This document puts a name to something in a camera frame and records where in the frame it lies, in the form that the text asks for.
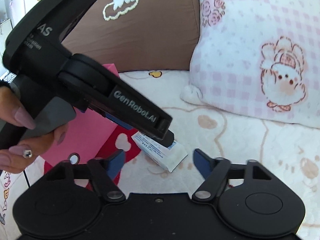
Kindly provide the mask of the person's left hand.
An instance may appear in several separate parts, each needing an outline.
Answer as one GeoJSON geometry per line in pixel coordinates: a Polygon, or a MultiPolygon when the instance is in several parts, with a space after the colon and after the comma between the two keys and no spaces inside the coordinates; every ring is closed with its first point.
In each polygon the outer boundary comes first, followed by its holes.
{"type": "Polygon", "coordinates": [[[35,159],[46,153],[53,144],[61,144],[68,131],[68,124],[63,124],[49,133],[39,137],[22,138],[27,130],[36,128],[36,121],[28,111],[31,104],[46,106],[52,95],[33,90],[30,103],[25,97],[18,98],[8,84],[1,83],[1,120],[7,123],[1,132],[1,170],[10,173],[21,173],[35,159]]]}

